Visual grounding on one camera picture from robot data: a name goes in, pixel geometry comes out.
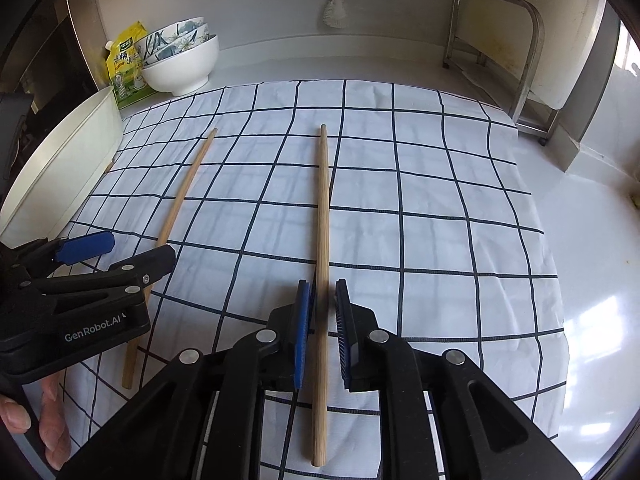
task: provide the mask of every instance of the white bowl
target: white bowl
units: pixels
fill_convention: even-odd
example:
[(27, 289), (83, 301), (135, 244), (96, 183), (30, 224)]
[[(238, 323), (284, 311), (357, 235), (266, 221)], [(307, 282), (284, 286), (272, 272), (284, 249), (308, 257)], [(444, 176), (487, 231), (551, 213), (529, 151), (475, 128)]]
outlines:
[(144, 38), (137, 40), (133, 46), (138, 51), (140, 59), (144, 61), (147, 57), (155, 54), (161, 48), (166, 47), (172, 41), (175, 41), (179, 36), (203, 25), (204, 18), (202, 16), (175, 22), (147, 34)]
[(147, 57), (144, 61), (144, 65), (153, 65), (153, 63), (157, 63), (158, 61), (162, 61), (163, 59), (167, 59), (168, 57), (175, 56), (176, 54), (180, 54), (185, 50), (189, 50), (194, 46), (204, 43), (208, 39), (209, 25), (205, 23), (203, 26), (198, 27), (191, 32), (185, 32), (183, 35), (179, 36), (177, 40), (172, 41), (164, 48), (158, 50), (155, 54)]
[(142, 77), (159, 92), (189, 94), (205, 85), (218, 60), (218, 37), (142, 69)]
[(122, 118), (108, 86), (66, 116), (30, 156), (0, 211), (9, 247), (56, 238), (98, 183), (122, 141)]

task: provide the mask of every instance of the white tablecloth with black grid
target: white tablecloth with black grid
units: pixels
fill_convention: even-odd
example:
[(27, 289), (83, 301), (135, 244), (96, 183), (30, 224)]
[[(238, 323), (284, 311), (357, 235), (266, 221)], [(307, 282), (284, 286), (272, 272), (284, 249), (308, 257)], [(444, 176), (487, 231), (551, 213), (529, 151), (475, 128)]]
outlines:
[[(554, 436), (568, 347), (556, 269), (514, 161), (513, 123), (444, 92), (317, 80), (212, 90), (124, 121), (114, 166), (63, 233), (108, 229), (116, 246), (60, 272), (104, 270), (152, 248), (199, 146), (213, 127), (218, 134), (170, 235), (178, 262), (154, 287), (134, 389), (120, 386), (124, 346), (66, 372), (74, 449), (178, 352), (231, 347), (292, 303), (298, 280), (312, 282), (323, 123), (332, 282), (345, 278), (351, 300), (415, 348), (466, 352)], [(308, 385), (268, 394), (261, 478), (374, 478), (377, 395), (344, 391), (335, 337), (323, 468), (309, 460), (309, 402)]]

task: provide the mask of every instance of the wooden chopstick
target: wooden chopstick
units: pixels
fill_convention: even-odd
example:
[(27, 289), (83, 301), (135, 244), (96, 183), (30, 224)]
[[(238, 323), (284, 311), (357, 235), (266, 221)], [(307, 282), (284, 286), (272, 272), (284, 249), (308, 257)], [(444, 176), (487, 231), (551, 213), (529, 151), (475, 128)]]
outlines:
[[(193, 164), (189, 168), (187, 175), (184, 177), (182, 184), (180, 185), (180, 189), (178, 193), (175, 195), (174, 202), (171, 206), (171, 210), (162, 225), (162, 229), (160, 230), (160, 234), (158, 235), (158, 240), (156, 241), (156, 247), (160, 247), (166, 243), (169, 239), (169, 234), (171, 234), (171, 229), (174, 228), (175, 219), (178, 218), (178, 213), (180, 212), (180, 206), (182, 202), (184, 202), (184, 197), (187, 195), (187, 191), (191, 186), (193, 178), (196, 176), (196, 172), (200, 167), (200, 163), (202, 159), (207, 154), (209, 150), (209, 146), (213, 142), (213, 138), (216, 136), (218, 132), (217, 128), (213, 128), (213, 130), (209, 133), (209, 137), (204, 141), (203, 145), (200, 147), (200, 151), (198, 155), (196, 155)], [(149, 286), (145, 287), (145, 303), (149, 304), (149, 297), (151, 296), (151, 289), (153, 288), (153, 283)], [(136, 357), (138, 355), (138, 344), (140, 342), (140, 338), (137, 337), (132, 339), (127, 343), (127, 353), (124, 357), (124, 368), (122, 369), (122, 387), (130, 389), (133, 386), (133, 373), (136, 368)]]
[(315, 467), (326, 462), (326, 402), (329, 344), (329, 163), (326, 125), (320, 128), (318, 171), (318, 255), (316, 257), (316, 376), (312, 411)]

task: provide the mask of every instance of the finger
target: finger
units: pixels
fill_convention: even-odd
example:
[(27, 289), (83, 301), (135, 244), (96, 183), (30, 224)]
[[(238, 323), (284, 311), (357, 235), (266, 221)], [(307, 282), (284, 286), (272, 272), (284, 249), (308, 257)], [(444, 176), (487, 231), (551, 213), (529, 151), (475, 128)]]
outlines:
[(22, 434), (31, 427), (31, 419), (27, 410), (5, 396), (0, 396), (0, 418), (9, 433)]
[(58, 383), (60, 382), (60, 372), (51, 374), (40, 381), (42, 393), (49, 399), (56, 400), (58, 398)]
[(46, 449), (44, 454), (51, 467), (56, 471), (60, 471), (71, 455), (71, 437), (69, 436), (68, 428), (65, 428), (62, 436), (60, 436), (56, 449), (53, 451)]
[(64, 405), (62, 397), (51, 400), (49, 395), (42, 394), (42, 411), (40, 412), (40, 438), (47, 449), (53, 451), (66, 429)]

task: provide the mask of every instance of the round metal pin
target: round metal pin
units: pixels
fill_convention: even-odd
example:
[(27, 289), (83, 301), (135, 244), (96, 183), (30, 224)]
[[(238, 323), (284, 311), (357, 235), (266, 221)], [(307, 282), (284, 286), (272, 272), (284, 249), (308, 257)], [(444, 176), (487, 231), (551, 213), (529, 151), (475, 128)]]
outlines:
[(389, 341), (389, 334), (384, 330), (372, 330), (369, 333), (369, 339), (371, 339), (374, 343), (386, 343)]
[(260, 330), (260, 332), (255, 335), (255, 338), (261, 343), (273, 343), (274, 341), (276, 341), (277, 336), (278, 334), (276, 334), (273, 330), (265, 328), (264, 330)]
[(461, 365), (465, 362), (465, 355), (460, 350), (449, 350), (445, 359), (453, 365)]
[(198, 354), (197, 350), (189, 348), (188, 350), (183, 350), (180, 353), (180, 362), (183, 365), (192, 365), (200, 358), (200, 354)]

